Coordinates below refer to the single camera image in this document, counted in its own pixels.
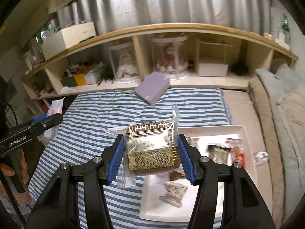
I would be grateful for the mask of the person's left hand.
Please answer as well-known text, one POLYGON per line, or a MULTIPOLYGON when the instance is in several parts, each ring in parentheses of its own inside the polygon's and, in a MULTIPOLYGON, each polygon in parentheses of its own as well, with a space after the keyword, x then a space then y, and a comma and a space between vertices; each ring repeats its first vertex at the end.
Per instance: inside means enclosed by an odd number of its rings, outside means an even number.
POLYGON ((30 180, 30 178, 27 172, 28 165, 24 157, 24 151, 22 149, 19 149, 18 155, 18 167, 14 167, 14 165, 10 162, 10 159, 8 159, 8 162, 1 163, 1 170, 5 176, 14 176, 16 174, 16 171, 18 171, 22 177, 22 181, 26 184, 30 180))

